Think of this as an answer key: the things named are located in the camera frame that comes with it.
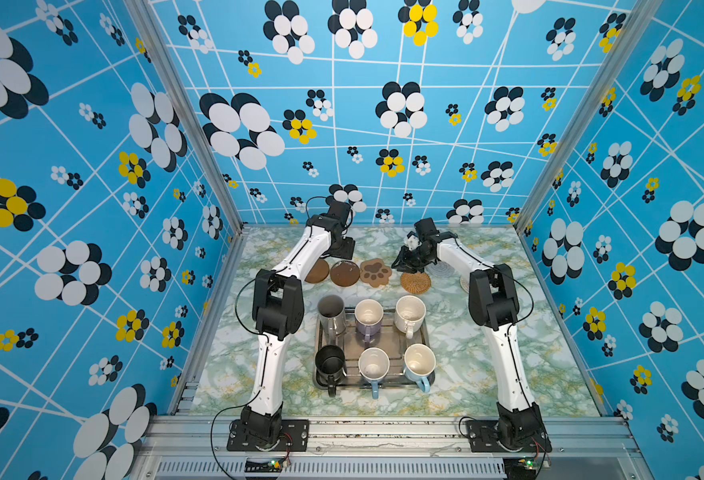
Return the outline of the grey woven round coaster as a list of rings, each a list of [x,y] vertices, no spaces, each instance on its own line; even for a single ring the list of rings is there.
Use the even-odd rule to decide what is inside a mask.
[[[455,269],[447,263],[430,265],[428,270],[430,276],[437,278],[452,278],[456,275]]]

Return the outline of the plain brown round coaster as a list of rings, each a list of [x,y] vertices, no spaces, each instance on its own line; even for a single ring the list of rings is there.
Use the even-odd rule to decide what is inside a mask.
[[[310,284],[318,284],[324,281],[330,274],[330,266],[325,259],[319,259],[307,274],[305,281]]]

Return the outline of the scratched brown round coaster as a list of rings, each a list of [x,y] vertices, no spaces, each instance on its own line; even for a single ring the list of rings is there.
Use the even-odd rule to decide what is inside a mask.
[[[360,268],[353,261],[341,260],[331,267],[330,278],[339,287],[351,287],[360,279]]]

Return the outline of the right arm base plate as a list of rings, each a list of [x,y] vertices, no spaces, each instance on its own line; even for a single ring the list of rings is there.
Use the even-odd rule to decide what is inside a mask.
[[[551,441],[542,424],[534,420],[529,425],[514,425],[505,419],[466,420],[462,433],[475,453],[551,453]]]

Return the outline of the rattan wicker round coaster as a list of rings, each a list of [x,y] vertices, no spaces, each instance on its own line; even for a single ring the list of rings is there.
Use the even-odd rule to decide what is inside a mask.
[[[431,277],[427,273],[403,273],[400,279],[402,288],[412,295],[423,295],[432,286]]]

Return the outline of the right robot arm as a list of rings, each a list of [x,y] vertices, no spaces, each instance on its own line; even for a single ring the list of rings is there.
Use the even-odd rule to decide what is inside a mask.
[[[529,386],[521,359],[518,324],[521,310],[512,269],[470,251],[449,231],[440,231],[431,218],[414,224],[392,268],[422,273],[431,264],[446,263],[468,283],[468,311],[490,347],[498,384],[499,441],[508,450],[533,442],[544,452],[552,446],[541,410]]]

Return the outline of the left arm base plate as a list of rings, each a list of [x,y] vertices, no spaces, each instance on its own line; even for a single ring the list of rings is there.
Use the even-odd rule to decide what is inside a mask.
[[[269,426],[242,420],[231,423],[226,449],[232,452],[305,452],[310,422],[305,419],[283,419]]]

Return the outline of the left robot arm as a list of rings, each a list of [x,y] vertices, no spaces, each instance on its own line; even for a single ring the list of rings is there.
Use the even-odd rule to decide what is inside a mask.
[[[274,446],[281,435],[286,353],[305,316],[304,280],[323,257],[352,258],[355,240],[346,235],[351,218],[349,203],[332,201],[327,212],[307,220],[299,241],[281,262],[259,270],[254,278],[251,316],[258,362],[240,422],[245,438],[261,448]]]

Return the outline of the paw print cork coaster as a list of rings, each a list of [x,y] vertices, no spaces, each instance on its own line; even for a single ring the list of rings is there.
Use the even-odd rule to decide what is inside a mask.
[[[392,269],[380,258],[364,261],[359,268],[360,280],[371,287],[382,287],[390,282]]]

